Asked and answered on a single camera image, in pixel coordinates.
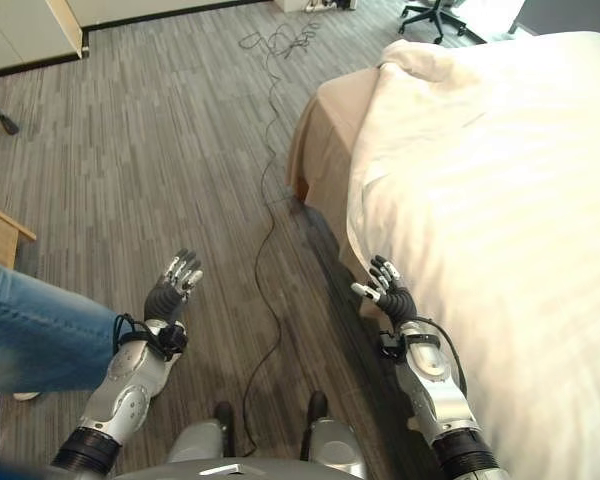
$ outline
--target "bed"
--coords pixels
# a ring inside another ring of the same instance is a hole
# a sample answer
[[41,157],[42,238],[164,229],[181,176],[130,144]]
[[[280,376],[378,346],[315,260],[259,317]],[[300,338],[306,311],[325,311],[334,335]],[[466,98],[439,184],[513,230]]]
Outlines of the bed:
[[513,478],[600,478],[600,34],[396,42],[317,90],[287,182],[448,329]]

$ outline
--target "electrical cable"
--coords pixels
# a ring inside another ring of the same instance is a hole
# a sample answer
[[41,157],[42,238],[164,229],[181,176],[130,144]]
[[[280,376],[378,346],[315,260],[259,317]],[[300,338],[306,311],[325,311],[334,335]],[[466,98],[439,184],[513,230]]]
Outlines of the electrical cable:
[[257,46],[262,46],[263,48],[265,48],[267,55],[264,60],[263,69],[270,81],[267,100],[269,103],[269,107],[271,108],[274,114],[273,119],[267,124],[267,127],[264,131],[264,145],[269,154],[269,161],[267,162],[267,165],[265,166],[264,170],[262,170],[262,174],[260,175],[260,196],[262,197],[262,203],[267,209],[267,213],[269,215],[269,230],[262,239],[260,247],[258,248],[258,253],[256,254],[256,258],[253,264],[253,276],[255,278],[258,293],[260,294],[260,297],[262,298],[262,301],[266,305],[267,309],[271,313],[271,317],[275,321],[276,337],[274,342],[271,344],[267,352],[260,360],[260,362],[258,362],[256,367],[251,372],[249,380],[247,381],[247,386],[245,387],[244,393],[242,395],[242,421],[244,424],[244,430],[247,435],[247,439],[251,444],[249,450],[243,455],[244,457],[249,457],[258,450],[258,443],[254,439],[253,432],[251,431],[251,427],[249,426],[249,416],[247,411],[249,393],[251,391],[251,387],[253,386],[253,382],[256,376],[258,375],[258,372],[266,363],[266,361],[271,357],[271,355],[273,355],[273,353],[278,349],[280,343],[282,342],[282,320],[280,319],[275,309],[271,305],[271,302],[264,293],[258,269],[260,259],[262,257],[262,252],[276,228],[275,215],[271,208],[271,204],[267,201],[264,183],[267,172],[269,171],[277,157],[277,152],[275,148],[273,148],[273,146],[271,145],[270,131],[273,125],[275,125],[276,122],[280,119],[280,111],[278,110],[278,107],[276,107],[273,101],[273,97],[275,95],[276,87],[278,86],[278,83],[280,83],[280,81],[282,80],[282,77],[275,74],[271,70],[270,60],[277,57],[282,57],[284,60],[286,60],[289,58],[291,53],[297,48],[303,49],[306,53],[311,39],[316,36],[316,30],[320,28],[320,24],[313,22],[314,16],[315,13],[311,15],[311,17],[305,23],[305,25],[302,27],[299,33],[296,33],[290,24],[282,23],[278,25],[276,30],[268,37],[265,37],[259,31],[256,31],[250,35],[243,37],[238,42],[240,48],[244,50],[252,50]]

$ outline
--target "office chair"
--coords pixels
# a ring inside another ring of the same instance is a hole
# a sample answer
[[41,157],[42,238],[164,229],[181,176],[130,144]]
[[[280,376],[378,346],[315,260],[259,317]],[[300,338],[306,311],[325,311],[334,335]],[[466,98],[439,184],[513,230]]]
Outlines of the office chair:
[[442,10],[442,1],[443,0],[435,0],[435,3],[431,7],[419,7],[415,5],[407,5],[404,7],[404,10],[402,10],[402,14],[400,15],[402,18],[406,18],[410,11],[419,12],[419,15],[402,22],[402,25],[398,29],[398,33],[403,34],[404,27],[410,23],[419,22],[420,20],[429,20],[430,22],[435,22],[436,24],[436,28],[438,29],[440,36],[436,38],[433,43],[439,45],[440,42],[442,42],[442,37],[444,37],[444,34],[442,33],[442,20],[444,20],[445,22],[450,23],[458,28],[459,37],[464,35],[467,31],[467,24],[455,15]]

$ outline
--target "wall baseboard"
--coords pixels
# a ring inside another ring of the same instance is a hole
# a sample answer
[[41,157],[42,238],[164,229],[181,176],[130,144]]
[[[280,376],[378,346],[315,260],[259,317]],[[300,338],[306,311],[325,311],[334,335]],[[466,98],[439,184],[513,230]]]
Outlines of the wall baseboard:
[[[122,20],[115,20],[112,22],[99,23],[97,25],[86,25],[82,27],[82,58],[89,56],[89,32],[96,30],[103,30],[105,28],[119,27],[122,25],[128,25],[131,23],[146,22],[149,20],[157,20],[159,18],[174,17],[176,15],[187,15],[190,13],[205,12],[208,10],[218,10],[221,8],[237,7],[239,5],[249,5],[252,3],[269,2],[271,0],[231,0],[228,2],[214,3],[210,5],[202,5],[198,7],[183,8],[180,10],[170,10],[167,12],[153,13],[151,15],[143,15],[141,17],[124,18]],[[60,55],[58,57],[44,58],[42,60],[36,60],[35,62],[23,63],[20,65],[14,65],[11,67],[0,68],[0,77],[6,75],[13,75],[14,73],[26,72],[28,70],[34,70],[36,68],[49,67],[51,65],[59,65],[61,63],[73,62],[80,60],[77,53],[70,53],[67,55]]]
[[150,20],[158,20],[160,18],[175,17],[177,15],[187,15],[190,13],[206,12],[208,10],[219,10],[221,8],[237,7],[240,5],[249,5],[252,3],[270,2],[271,0],[230,0],[222,3],[212,3],[210,5],[201,5],[198,7],[181,8],[179,10],[169,10],[166,12],[151,13],[139,17],[122,18],[111,22],[103,22],[95,25],[86,25],[82,27],[83,31],[93,32],[95,30],[103,30],[105,28],[120,27],[129,25],[130,23],[148,22]]
[[0,77],[4,77],[5,75],[13,75],[14,73],[26,72],[27,70],[33,70],[36,68],[73,62],[75,60],[80,60],[80,57],[77,53],[69,53],[67,55],[60,55],[58,57],[43,58],[42,60],[36,60],[35,62],[21,63],[20,65],[0,68]]

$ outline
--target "chair leg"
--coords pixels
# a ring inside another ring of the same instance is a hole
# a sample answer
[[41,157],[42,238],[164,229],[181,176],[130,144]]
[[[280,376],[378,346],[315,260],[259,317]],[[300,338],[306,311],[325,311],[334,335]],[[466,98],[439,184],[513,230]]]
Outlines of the chair leg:
[[436,38],[433,43],[440,45],[442,43],[442,38],[444,37],[444,33],[442,33],[442,20],[440,19],[440,10],[436,10],[435,15],[433,17],[433,21],[436,24],[436,28],[438,29],[438,33],[440,36]]
[[467,24],[466,22],[463,22],[462,20],[460,20],[458,17],[456,17],[455,15],[449,13],[449,12],[445,12],[444,10],[440,11],[440,17],[442,19],[443,22],[448,23],[450,25],[453,25],[454,27],[456,27],[458,29],[458,35],[464,35],[464,33],[467,31]]
[[398,30],[399,33],[404,33],[404,27],[406,25],[409,25],[410,23],[416,23],[419,22],[420,20],[424,20],[424,19],[429,19],[431,17],[431,15],[433,15],[433,10],[427,10],[426,12],[423,12],[419,15],[416,15],[413,18],[409,18],[407,20],[405,20],[404,22],[402,22],[402,26],[400,27],[400,29]]
[[426,12],[431,10],[431,7],[417,7],[417,6],[412,6],[412,5],[407,5],[406,7],[404,7],[404,9],[402,10],[402,14],[400,15],[402,18],[406,17],[407,14],[409,12],[418,12],[418,13],[422,13],[422,12]]

